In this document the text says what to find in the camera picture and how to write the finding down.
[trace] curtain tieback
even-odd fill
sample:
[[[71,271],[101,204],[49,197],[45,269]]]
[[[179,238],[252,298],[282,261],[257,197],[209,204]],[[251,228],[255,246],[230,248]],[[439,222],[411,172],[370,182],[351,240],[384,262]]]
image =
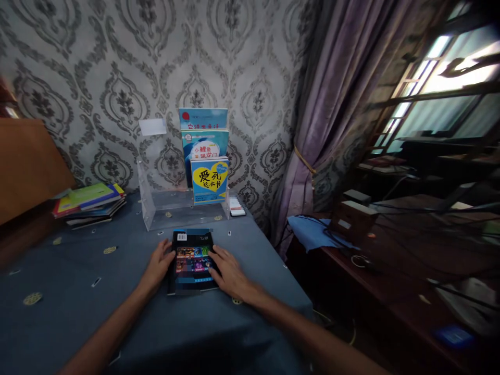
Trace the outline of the curtain tieback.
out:
[[[306,159],[304,159],[304,157],[300,154],[300,152],[298,151],[298,148],[297,146],[295,146],[295,143],[293,144],[293,149],[295,150],[295,153],[297,154],[298,158],[300,160],[302,160],[302,162],[304,163],[304,165],[307,167],[307,169],[309,169],[309,171],[311,172],[311,174],[316,174],[316,169],[314,169],[313,167],[311,167],[311,164],[309,164],[307,162]]]

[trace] white paper card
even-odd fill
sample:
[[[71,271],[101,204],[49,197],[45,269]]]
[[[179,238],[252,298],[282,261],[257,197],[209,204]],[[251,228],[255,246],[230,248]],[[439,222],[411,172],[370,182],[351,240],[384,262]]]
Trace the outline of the white paper card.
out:
[[[167,134],[165,119],[139,120],[142,136]]]

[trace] colorful book cover image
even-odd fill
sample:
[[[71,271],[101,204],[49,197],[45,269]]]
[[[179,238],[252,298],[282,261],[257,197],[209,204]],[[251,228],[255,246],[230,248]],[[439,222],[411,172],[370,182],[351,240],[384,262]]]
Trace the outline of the colorful book cover image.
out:
[[[213,204],[226,199],[229,160],[192,160],[194,205]]]
[[[182,147],[186,166],[187,186],[192,187],[191,160],[226,156],[229,142],[228,130],[183,130]]]
[[[227,108],[179,108],[181,130],[225,129]]]

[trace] blue napkin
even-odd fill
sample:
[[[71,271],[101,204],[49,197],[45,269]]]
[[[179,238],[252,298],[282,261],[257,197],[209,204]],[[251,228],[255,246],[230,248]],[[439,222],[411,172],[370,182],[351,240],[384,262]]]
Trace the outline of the blue napkin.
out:
[[[346,241],[339,236],[332,234],[333,238],[324,234],[324,229],[330,224],[330,219],[320,219],[324,225],[318,223],[317,220],[309,217],[289,216],[288,224],[292,228],[293,234],[299,242],[305,247],[306,253],[314,248],[322,246],[330,247],[349,247],[359,250],[359,247],[354,246],[351,242]]]

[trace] hand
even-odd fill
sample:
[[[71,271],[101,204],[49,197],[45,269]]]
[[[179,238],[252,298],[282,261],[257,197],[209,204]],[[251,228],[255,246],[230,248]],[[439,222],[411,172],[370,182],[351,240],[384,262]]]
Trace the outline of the hand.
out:
[[[176,257],[174,251],[165,255],[165,252],[171,247],[172,243],[169,242],[168,239],[164,239],[158,244],[156,250],[151,254],[151,259],[142,275],[137,289],[148,295],[156,293],[161,281],[167,273],[168,266],[170,266],[170,263],[172,263],[173,259]]]
[[[209,268],[208,272],[222,291],[246,303],[263,292],[260,286],[247,279],[238,261],[226,249],[214,245],[214,251],[208,252],[208,256],[217,264],[221,275],[213,268]]]

